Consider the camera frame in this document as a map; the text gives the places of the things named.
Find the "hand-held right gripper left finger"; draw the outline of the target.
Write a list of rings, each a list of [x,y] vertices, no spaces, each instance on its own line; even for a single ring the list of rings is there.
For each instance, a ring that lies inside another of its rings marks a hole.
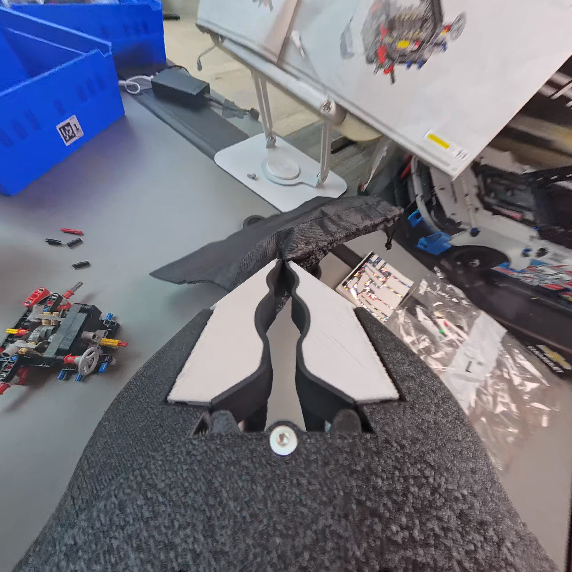
[[[168,394],[169,403],[258,407],[268,399],[272,366],[267,332],[275,321],[282,261],[273,260],[211,307]]]

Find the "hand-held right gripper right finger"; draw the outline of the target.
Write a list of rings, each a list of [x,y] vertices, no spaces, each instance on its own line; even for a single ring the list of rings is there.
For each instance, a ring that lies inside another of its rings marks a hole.
[[[286,263],[296,347],[296,387],[306,406],[356,406],[399,399],[357,308],[296,263]]]

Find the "black drawstring bag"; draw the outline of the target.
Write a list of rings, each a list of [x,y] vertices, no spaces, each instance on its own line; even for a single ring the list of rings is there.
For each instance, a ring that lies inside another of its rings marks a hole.
[[[313,198],[210,242],[150,276],[177,285],[207,282],[232,292],[275,259],[310,271],[334,248],[388,228],[402,212],[375,196]]]

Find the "toy brick engine chassis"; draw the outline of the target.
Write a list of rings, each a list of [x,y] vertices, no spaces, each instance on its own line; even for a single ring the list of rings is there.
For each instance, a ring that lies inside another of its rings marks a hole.
[[[116,352],[129,344],[118,339],[113,313],[74,303],[82,285],[64,293],[36,289],[23,301],[15,325],[1,330],[1,394],[26,385],[36,369],[57,370],[58,380],[83,382],[116,364]]]

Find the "blue plastic bin white tag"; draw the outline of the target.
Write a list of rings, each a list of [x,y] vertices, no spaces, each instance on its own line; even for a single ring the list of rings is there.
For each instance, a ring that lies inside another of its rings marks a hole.
[[[14,196],[125,114],[109,42],[1,8],[1,194]]]

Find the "instruction booklet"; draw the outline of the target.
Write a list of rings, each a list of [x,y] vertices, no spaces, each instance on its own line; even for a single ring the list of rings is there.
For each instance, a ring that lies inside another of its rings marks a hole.
[[[452,177],[571,56],[571,1],[200,1],[197,25]]]

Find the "sticker sheet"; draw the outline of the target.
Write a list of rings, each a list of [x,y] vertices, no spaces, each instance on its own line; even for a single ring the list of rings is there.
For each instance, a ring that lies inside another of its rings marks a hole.
[[[335,291],[355,307],[368,311],[384,323],[403,304],[414,284],[382,256],[370,252]]]

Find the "clear plastic bags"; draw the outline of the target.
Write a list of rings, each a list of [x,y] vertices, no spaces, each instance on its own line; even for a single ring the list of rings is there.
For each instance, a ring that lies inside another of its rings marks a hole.
[[[386,326],[450,390],[497,470],[558,418],[563,382],[442,273],[424,276]]]

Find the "toy car box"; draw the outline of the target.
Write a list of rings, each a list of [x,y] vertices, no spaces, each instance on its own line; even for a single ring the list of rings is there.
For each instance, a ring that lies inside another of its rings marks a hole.
[[[358,192],[403,208],[405,247],[571,379],[571,59],[457,178],[379,137]]]

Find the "white book stand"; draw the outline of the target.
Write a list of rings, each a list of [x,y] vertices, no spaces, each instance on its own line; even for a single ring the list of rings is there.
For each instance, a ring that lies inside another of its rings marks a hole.
[[[262,134],[218,151],[216,165],[281,212],[314,198],[339,198],[347,183],[332,173],[334,131],[351,142],[376,141],[382,134],[356,118],[332,95],[318,65],[319,51],[309,32],[294,23],[295,10],[279,9],[258,24],[254,16],[207,15],[200,8],[197,27],[252,75]],[[319,161],[279,137],[275,131],[268,84],[301,104],[321,124]]]

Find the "black power adapter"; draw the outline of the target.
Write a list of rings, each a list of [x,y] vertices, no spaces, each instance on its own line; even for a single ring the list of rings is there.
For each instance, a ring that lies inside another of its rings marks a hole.
[[[210,85],[189,74],[183,68],[167,68],[151,79],[156,98],[186,108],[199,108],[207,103]]]

